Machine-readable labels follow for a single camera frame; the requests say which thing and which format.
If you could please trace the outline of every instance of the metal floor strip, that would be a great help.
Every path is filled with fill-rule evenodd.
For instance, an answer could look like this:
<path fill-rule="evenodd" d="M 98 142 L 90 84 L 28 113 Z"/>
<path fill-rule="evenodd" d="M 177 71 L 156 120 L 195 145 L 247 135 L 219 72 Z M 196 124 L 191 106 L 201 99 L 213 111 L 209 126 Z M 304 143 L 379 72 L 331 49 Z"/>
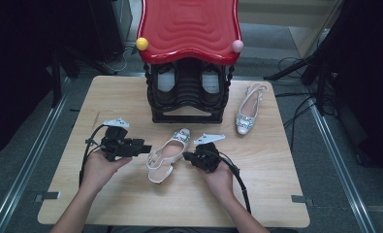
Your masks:
<path fill-rule="evenodd" d="M 314 104 L 312 99 L 310 99 L 308 102 L 309 105 Z M 348 198 L 351 209 L 354 212 L 355 218 L 361 228 L 361 231 L 369 233 L 376 232 L 367 212 L 366 205 L 364 204 L 364 201 L 361 198 L 361 195 L 357 187 L 355 186 L 354 181 L 352 180 L 351 175 L 349 174 L 348 169 L 342 159 L 342 155 L 338 147 L 336 146 L 335 139 L 331 133 L 328 123 L 326 122 L 325 118 L 319 114 L 315 106 L 311 107 L 311 111 L 314 115 L 314 119 L 318 125 L 324 142 L 327 146 L 336 173 Z"/>
<path fill-rule="evenodd" d="M 38 163 L 40 155 L 46 145 L 48 137 L 58 120 L 59 115 L 64 107 L 64 103 L 68 97 L 74 79 L 66 78 L 63 84 L 63 95 L 57 104 L 57 107 L 51 109 L 36 141 L 34 142 L 31 151 L 28 153 L 21 170 L 19 171 L 12 187 L 4 198 L 3 204 L 0 207 L 0 232 L 4 232 L 11 216 L 16 209 L 16 205 L 21 198 L 21 195 L 30 180 L 35 166 Z"/>

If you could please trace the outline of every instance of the flat shoe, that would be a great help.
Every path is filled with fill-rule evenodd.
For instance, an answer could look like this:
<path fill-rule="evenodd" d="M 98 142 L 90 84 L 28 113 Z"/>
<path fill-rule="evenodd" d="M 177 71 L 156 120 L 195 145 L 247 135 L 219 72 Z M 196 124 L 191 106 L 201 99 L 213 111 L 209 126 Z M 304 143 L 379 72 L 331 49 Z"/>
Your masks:
<path fill-rule="evenodd" d="M 182 128 L 162 148 L 148 155 L 146 167 L 150 181 L 161 183 L 172 173 L 172 164 L 183 157 L 182 153 L 188 149 L 189 140 L 190 131 Z"/>
<path fill-rule="evenodd" d="M 267 86 L 260 83 L 254 83 L 246 89 L 236 117 L 237 131 L 240 135 L 247 134 L 254 126 L 258 114 L 258 104 L 266 91 L 268 91 Z"/>

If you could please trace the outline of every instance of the table top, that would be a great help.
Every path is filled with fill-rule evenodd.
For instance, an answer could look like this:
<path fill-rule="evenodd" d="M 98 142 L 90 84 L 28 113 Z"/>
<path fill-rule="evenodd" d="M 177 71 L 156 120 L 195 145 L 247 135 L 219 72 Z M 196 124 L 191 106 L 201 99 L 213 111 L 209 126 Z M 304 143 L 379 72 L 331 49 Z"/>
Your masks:
<path fill-rule="evenodd" d="M 184 57 L 232 65 L 239 52 L 233 42 L 241 40 L 237 0 L 143 0 L 138 38 L 148 40 L 140 50 L 144 62 L 161 64 Z"/>
<path fill-rule="evenodd" d="M 59 199 L 45 200 L 38 220 L 54 224 L 65 211 L 79 186 L 79 171 L 89 138 L 107 119 L 123 117 L 130 123 L 127 138 L 145 139 L 152 150 L 162 147 L 182 127 L 191 131 L 191 142 L 206 134 L 225 134 L 215 142 L 240 168 L 247 188 L 252 214 L 267 227 L 307 227 L 309 216 L 304 203 L 292 202 L 302 196 L 294 161 L 289 150 L 272 86 L 264 93 L 254 128 L 240 136 L 235 116 L 248 81 L 232 81 L 230 99 L 221 124 L 153 123 L 146 99 L 145 78 L 96 77 L 88 90 L 80 115 L 64 150 L 48 191 L 61 191 Z M 177 114 L 197 113 L 191 107 Z M 97 133 L 101 141 L 105 130 Z M 188 151 L 194 151 L 190 143 Z M 119 169 L 93 203 L 89 224 L 152 226 L 234 226 L 226 211 L 209 192 L 190 162 L 180 159 L 161 184 L 148 180 L 147 154 L 134 157 Z M 244 206 L 239 183 L 234 192 Z"/>

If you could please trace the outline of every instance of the yellow ball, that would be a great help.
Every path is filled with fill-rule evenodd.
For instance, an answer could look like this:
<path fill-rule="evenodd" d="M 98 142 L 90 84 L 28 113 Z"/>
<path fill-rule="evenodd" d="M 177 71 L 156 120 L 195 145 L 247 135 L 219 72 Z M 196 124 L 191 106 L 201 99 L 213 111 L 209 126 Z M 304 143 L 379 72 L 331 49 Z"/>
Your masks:
<path fill-rule="evenodd" d="M 136 42 L 137 49 L 146 50 L 148 48 L 148 40 L 144 37 L 140 37 Z"/>

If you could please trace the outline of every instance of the wooden table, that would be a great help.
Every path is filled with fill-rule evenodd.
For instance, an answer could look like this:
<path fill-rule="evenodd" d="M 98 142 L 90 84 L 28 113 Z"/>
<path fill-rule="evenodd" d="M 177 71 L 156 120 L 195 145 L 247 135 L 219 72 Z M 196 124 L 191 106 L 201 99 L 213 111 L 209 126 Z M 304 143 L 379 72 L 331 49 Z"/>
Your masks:
<path fill-rule="evenodd" d="M 225 134 L 215 142 L 240 168 L 247 187 L 252 214 L 268 227 L 307 227 L 309 216 L 304 203 L 293 203 L 291 195 L 303 195 L 288 147 L 272 86 L 264 94 L 254 128 L 241 137 L 235 116 L 251 82 L 232 81 L 230 99 L 222 124 L 153 123 L 146 99 L 145 78 L 96 77 L 82 105 L 79 118 L 48 191 L 61 191 L 56 200 L 45 200 L 38 220 L 54 224 L 79 186 L 79 171 L 85 150 L 84 140 L 106 119 L 123 117 L 130 123 L 127 138 L 145 139 L 153 150 L 162 147 L 174 131 L 186 127 L 191 141 L 207 134 Z M 187 112 L 191 108 L 182 108 Z M 95 138 L 104 137 L 105 129 Z M 194 151 L 190 144 L 188 151 Z M 234 226 L 225 210 L 209 192 L 191 163 L 180 159 L 161 184 L 148 180 L 147 154 L 134 157 L 121 168 L 97 196 L 87 223 L 153 226 Z M 237 180 L 234 192 L 244 205 Z"/>

